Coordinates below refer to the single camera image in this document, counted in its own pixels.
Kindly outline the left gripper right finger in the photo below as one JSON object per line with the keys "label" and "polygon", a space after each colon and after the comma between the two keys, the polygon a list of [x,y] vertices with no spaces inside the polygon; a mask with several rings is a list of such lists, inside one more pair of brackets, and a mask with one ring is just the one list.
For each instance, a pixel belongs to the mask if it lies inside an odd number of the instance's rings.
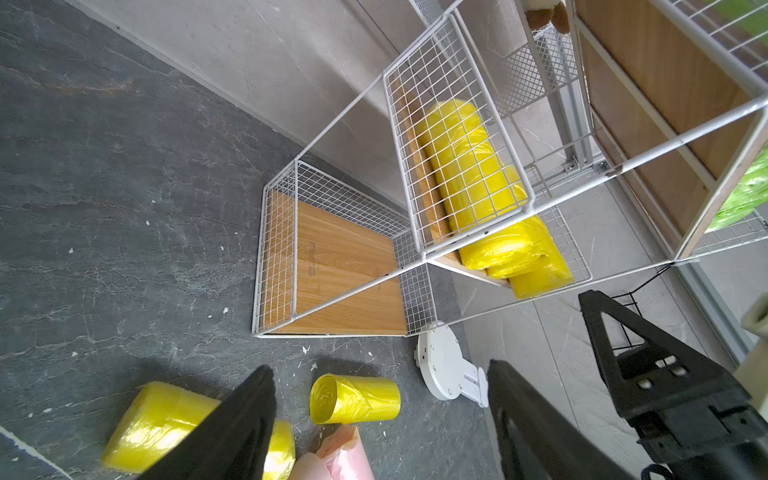
{"label": "left gripper right finger", "polygon": [[506,479],[630,479],[511,364],[492,360],[489,408]]}

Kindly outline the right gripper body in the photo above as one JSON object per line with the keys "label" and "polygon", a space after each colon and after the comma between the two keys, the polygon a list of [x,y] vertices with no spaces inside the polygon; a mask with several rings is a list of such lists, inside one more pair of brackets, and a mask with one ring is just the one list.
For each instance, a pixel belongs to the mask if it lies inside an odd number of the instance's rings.
{"label": "right gripper body", "polygon": [[630,420],[651,463],[642,479],[765,479],[767,421],[742,387]]}

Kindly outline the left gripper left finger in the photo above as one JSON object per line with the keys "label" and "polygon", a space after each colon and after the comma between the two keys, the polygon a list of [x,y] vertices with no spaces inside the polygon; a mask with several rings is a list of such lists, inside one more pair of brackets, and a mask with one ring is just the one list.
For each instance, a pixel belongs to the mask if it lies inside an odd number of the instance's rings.
{"label": "left gripper left finger", "polygon": [[260,479],[276,419],[273,369],[258,367],[142,479]]}

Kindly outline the yellow roll diagonal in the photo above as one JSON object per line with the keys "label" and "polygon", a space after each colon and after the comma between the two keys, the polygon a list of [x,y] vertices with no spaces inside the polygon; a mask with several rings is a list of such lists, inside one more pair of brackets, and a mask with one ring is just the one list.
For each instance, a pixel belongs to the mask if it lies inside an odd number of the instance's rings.
{"label": "yellow roll diagonal", "polygon": [[542,246],[542,253],[532,270],[509,279],[517,299],[543,295],[574,281],[574,275],[555,243]]}

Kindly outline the yellow roll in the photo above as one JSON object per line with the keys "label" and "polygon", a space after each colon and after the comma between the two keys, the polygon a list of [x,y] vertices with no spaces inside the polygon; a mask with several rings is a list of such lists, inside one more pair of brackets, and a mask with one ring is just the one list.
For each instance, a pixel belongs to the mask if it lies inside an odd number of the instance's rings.
{"label": "yellow roll", "polygon": [[506,279],[546,265],[553,245],[549,229],[538,216],[533,216],[461,247],[459,254],[469,270],[484,270],[494,279]]}
{"label": "yellow roll", "polygon": [[447,240],[526,205],[529,195],[516,168],[503,162],[475,105],[448,100],[415,125],[416,140],[432,168],[439,195],[438,241]]}

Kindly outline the green roll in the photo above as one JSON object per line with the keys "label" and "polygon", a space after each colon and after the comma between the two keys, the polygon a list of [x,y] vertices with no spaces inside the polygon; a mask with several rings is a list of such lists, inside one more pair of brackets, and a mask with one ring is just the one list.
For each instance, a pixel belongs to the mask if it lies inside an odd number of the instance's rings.
{"label": "green roll", "polygon": [[767,202],[767,170],[767,147],[764,147],[716,214],[707,233],[741,221]]}

